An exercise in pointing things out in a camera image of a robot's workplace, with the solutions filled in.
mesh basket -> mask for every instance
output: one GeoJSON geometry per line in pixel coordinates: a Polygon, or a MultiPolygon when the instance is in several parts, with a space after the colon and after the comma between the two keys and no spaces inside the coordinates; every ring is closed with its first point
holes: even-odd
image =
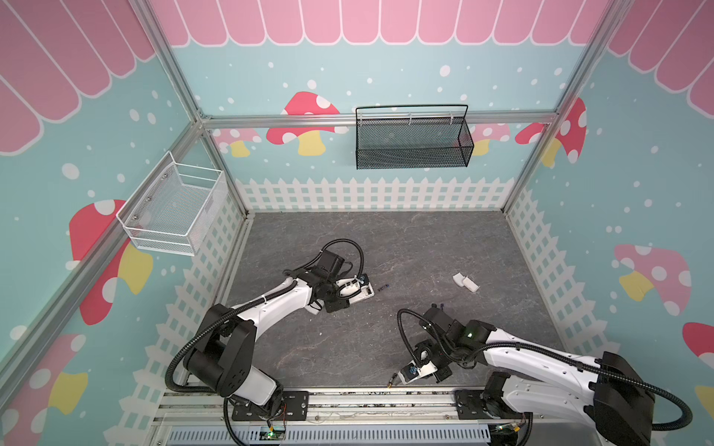
{"type": "Polygon", "coordinates": [[[466,105],[358,107],[357,169],[466,167],[473,139],[466,105]],[[428,108],[428,111],[386,113],[428,108]]]}
{"type": "Polygon", "coordinates": [[[222,171],[167,152],[116,217],[138,249],[195,255],[227,196],[222,171]]]}

marble patterned floor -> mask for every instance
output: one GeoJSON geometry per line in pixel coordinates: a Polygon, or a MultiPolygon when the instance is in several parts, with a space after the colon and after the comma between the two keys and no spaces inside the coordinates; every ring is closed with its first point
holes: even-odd
{"type": "MultiPolygon", "coordinates": [[[[526,262],[500,212],[258,213],[233,282],[229,305],[246,302],[283,281],[281,271],[312,259],[335,238],[365,253],[372,298],[350,308],[291,313],[256,342],[253,365],[285,387],[382,386],[409,362],[396,312],[423,313],[432,303],[463,324],[492,323],[513,335],[562,349],[526,262]],[[480,288],[470,293],[451,276],[462,272],[480,288]]],[[[356,250],[330,247],[357,266],[356,250]]],[[[404,317],[412,345],[426,337],[404,317]]],[[[451,366],[441,385],[483,385],[489,368],[451,366]]],[[[419,385],[435,385],[433,378],[419,385]]]]}

white wire basket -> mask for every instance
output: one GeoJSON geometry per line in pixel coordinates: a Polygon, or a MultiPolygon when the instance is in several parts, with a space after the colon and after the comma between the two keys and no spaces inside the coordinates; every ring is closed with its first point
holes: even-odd
{"type": "Polygon", "coordinates": [[[223,171],[166,152],[116,217],[138,249],[195,255],[227,196],[223,171]]]}

